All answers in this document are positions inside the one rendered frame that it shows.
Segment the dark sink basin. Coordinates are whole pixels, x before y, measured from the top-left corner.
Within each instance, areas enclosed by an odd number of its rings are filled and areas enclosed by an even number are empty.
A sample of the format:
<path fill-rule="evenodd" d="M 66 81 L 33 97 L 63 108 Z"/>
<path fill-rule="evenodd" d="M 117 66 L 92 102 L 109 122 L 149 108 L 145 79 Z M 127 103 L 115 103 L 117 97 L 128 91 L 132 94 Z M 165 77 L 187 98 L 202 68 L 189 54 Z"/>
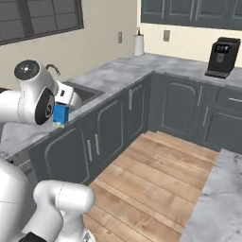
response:
<path fill-rule="evenodd" d="M 74 88 L 75 93 L 80 97 L 81 104 L 84 105 L 93 99 L 103 95 L 102 91 L 79 85 L 70 81 L 64 81 L 64 84 Z"/>

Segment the dark grey upper cabinets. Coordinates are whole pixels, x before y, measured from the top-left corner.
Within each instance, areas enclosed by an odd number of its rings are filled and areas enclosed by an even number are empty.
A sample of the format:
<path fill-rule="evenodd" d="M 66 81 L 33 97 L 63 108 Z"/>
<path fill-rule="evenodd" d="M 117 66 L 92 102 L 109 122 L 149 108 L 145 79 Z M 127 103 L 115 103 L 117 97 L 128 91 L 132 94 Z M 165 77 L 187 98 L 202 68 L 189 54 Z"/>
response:
<path fill-rule="evenodd" d="M 141 22 L 242 30 L 242 0 L 141 0 Z"/>

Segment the dark grey lower cabinet run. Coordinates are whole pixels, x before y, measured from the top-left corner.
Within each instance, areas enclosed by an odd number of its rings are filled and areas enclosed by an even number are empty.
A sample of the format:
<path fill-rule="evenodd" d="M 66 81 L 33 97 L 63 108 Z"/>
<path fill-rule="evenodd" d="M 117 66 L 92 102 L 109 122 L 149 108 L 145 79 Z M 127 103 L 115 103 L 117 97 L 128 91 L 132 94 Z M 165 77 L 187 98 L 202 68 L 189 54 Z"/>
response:
<path fill-rule="evenodd" d="M 242 88 L 155 73 L 148 128 L 242 154 Z"/>

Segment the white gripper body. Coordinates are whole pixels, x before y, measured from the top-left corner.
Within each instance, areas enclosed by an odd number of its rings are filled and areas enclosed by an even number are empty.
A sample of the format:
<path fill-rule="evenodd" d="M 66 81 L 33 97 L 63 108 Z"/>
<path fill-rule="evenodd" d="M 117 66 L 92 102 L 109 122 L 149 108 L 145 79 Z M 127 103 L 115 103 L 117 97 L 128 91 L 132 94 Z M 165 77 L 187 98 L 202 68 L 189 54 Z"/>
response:
<path fill-rule="evenodd" d="M 74 109 L 78 109 L 81 105 L 82 105 L 81 98 L 76 92 L 73 92 L 68 106 Z"/>

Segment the dark grey cabinet door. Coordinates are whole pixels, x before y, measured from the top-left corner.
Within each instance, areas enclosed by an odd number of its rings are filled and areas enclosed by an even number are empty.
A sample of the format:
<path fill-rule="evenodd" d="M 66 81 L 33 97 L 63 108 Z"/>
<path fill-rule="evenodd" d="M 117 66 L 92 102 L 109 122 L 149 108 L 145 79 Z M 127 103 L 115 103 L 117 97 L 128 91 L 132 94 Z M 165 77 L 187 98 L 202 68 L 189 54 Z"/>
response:
<path fill-rule="evenodd" d="M 98 134 L 100 155 L 96 155 L 99 167 L 105 167 L 124 145 L 124 104 L 120 98 L 110 100 L 95 111 L 95 134 Z"/>
<path fill-rule="evenodd" d="M 84 183 L 89 179 L 83 133 L 75 127 L 58 130 L 28 151 L 38 181 Z"/>
<path fill-rule="evenodd" d="M 146 84 L 138 84 L 132 89 L 132 110 L 130 112 L 129 138 L 134 139 L 144 128 Z"/>

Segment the blue milk carton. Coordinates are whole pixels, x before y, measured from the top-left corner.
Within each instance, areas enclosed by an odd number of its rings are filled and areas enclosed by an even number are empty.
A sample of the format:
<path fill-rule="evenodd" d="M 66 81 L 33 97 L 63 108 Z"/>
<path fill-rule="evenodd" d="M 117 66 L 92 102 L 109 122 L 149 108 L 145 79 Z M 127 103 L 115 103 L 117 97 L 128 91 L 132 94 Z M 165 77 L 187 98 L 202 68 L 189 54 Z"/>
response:
<path fill-rule="evenodd" d="M 56 104 L 53 111 L 53 125 L 63 129 L 68 122 L 69 107 L 66 105 Z"/>

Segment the dark framed window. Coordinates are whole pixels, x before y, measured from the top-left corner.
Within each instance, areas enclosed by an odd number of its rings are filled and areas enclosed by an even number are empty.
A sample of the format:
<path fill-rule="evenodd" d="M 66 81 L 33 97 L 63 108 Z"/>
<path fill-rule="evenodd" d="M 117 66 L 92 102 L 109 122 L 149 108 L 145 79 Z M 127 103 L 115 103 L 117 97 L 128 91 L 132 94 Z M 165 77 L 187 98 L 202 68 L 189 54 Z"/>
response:
<path fill-rule="evenodd" d="M 0 0 L 0 45 L 83 28 L 81 0 Z"/>

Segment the dark curved tap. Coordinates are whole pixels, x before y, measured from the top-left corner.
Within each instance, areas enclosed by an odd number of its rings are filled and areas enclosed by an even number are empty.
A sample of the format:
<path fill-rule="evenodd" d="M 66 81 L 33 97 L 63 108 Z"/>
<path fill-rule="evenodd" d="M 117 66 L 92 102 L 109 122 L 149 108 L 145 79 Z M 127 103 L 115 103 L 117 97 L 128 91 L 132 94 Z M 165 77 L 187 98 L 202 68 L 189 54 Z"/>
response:
<path fill-rule="evenodd" d="M 57 73 L 58 76 L 61 75 L 60 70 L 59 70 L 54 64 L 47 64 L 47 65 L 45 66 L 45 69 L 46 69 L 46 70 L 49 70 L 50 68 L 53 68 L 53 69 L 56 71 L 56 73 Z"/>

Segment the black coffee machine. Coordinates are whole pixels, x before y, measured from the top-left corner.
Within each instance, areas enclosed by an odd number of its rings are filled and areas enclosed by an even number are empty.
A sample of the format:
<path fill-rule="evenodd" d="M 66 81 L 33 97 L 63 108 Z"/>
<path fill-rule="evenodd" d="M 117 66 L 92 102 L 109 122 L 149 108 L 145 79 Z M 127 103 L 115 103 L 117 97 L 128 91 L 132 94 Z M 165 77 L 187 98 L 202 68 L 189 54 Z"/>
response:
<path fill-rule="evenodd" d="M 212 45 L 206 76 L 226 78 L 233 70 L 241 40 L 219 37 Z"/>

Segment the white paper towel roll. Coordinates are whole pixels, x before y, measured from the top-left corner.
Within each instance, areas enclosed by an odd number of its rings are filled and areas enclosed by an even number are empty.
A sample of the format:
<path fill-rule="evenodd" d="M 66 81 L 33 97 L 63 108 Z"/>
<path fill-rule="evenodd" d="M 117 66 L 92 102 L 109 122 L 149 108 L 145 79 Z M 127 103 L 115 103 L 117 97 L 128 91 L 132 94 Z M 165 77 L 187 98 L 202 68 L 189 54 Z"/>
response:
<path fill-rule="evenodd" d="M 144 54 L 145 54 L 144 35 L 141 33 L 141 29 L 137 28 L 137 34 L 134 36 L 134 55 L 138 57 L 138 56 L 143 56 Z"/>

